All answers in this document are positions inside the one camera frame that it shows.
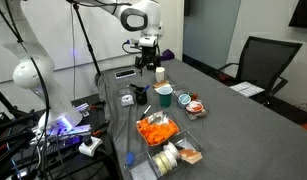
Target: phone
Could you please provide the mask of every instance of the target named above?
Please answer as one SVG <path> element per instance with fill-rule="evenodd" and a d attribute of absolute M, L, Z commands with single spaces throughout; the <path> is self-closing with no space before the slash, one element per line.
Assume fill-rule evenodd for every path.
<path fill-rule="evenodd" d="M 120 71 L 115 73 L 115 78 L 116 79 L 121 79 L 124 77 L 130 77 L 136 75 L 136 72 L 134 69 L 126 70 L 126 71 Z"/>

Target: black chair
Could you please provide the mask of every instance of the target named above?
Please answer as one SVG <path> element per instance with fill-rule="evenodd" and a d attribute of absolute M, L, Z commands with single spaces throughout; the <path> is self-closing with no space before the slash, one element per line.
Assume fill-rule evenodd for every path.
<path fill-rule="evenodd" d="M 239 64 L 226 64 L 217 69 L 217 76 L 223 80 L 223 74 L 221 74 L 223 69 L 231 65 L 239 65 L 237 75 L 233 79 L 234 84 L 247 81 L 263 88 L 265 90 L 264 103 L 270 104 L 270 97 L 287 84 L 288 81 L 280 75 L 291 63 L 301 46 L 300 43 L 250 36 L 242 50 Z M 281 81 L 274 87 L 278 78 Z"/>

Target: table surface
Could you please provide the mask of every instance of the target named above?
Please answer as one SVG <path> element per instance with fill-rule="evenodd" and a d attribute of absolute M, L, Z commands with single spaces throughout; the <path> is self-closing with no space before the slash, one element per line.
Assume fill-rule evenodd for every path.
<path fill-rule="evenodd" d="M 162 109 L 153 88 L 147 92 L 146 105 L 122 107 L 118 90 L 130 83 L 152 85 L 154 73 L 144 70 L 142 77 L 116 80 L 115 72 L 130 67 L 103 72 L 99 94 L 108 102 L 109 134 L 125 179 L 127 152 L 138 155 L 149 149 L 136 130 L 148 105 L 152 105 L 148 115 L 167 112 L 180 130 L 188 130 L 204 146 L 201 161 L 181 167 L 167 179 L 307 179 L 306 130 L 178 60 L 162 66 L 172 85 L 184 84 L 197 92 L 210 111 L 207 117 L 190 121 L 174 98 L 169 108 Z"/>

